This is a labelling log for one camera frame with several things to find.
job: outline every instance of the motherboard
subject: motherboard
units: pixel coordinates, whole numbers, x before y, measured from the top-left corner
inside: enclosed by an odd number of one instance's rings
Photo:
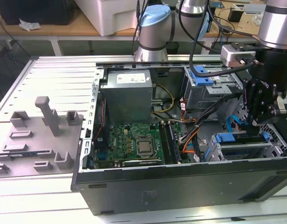
[[[172,164],[180,160],[177,123],[111,125],[109,147],[98,152],[100,163],[113,162],[113,167]]]

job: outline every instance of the ram slot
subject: ram slot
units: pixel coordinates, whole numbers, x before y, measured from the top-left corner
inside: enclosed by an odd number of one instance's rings
[[[165,159],[165,164],[172,164],[172,158],[170,155],[169,145],[168,145],[168,139],[165,131],[165,125],[159,124],[159,132],[161,137],[161,143],[162,143],[162,149]]]
[[[175,136],[173,134],[173,132],[171,133],[170,131],[170,126],[171,124],[165,124],[165,133],[166,133],[166,137],[167,137],[167,141],[168,141],[168,145],[169,145],[169,151],[170,151],[170,157],[172,159],[172,163],[176,164],[177,161],[177,157],[175,155]]]

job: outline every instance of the metal table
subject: metal table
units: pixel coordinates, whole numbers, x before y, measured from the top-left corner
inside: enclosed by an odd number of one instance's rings
[[[188,60],[188,56],[170,56]],[[86,116],[91,98],[91,71],[96,62],[132,61],[131,56],[40,57],[28,62],[0,103],[0,146],[9,131],[14,110],[40,116],[34,106],[37,96],[50,97],[59,115],[78,110]],[[219,60],[218,56],[196,56],[195,60]],[[92,215],[81,194],[70,191],[72,174],[0,179],[0,223],[287,223],[287,187],[262,203],[163,210],[109,216]]]

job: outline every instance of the green circuit board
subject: green circuit board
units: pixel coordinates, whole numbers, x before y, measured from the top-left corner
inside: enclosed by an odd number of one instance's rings
[[[178,136],[182,134],[180,126],[177,123],[174,123],[172,127],[175,137],[178,138]],[[140,151],[138,147],[140,147],[140,144],[144,142],[152,143],[153,153],[150,155],[140,156],[138,155]],[[165,164],[159,125],[130,124],[111,126],[107,160],[129,160],[140,158],[158,158],[163,161],[163,164]]]

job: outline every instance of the cpu socket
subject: cpu socket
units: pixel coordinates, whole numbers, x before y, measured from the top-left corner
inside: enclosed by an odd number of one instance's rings
[[[138,137],[136,139],[137,155],[140,157],[150,157],[154,154],[153,138]]]

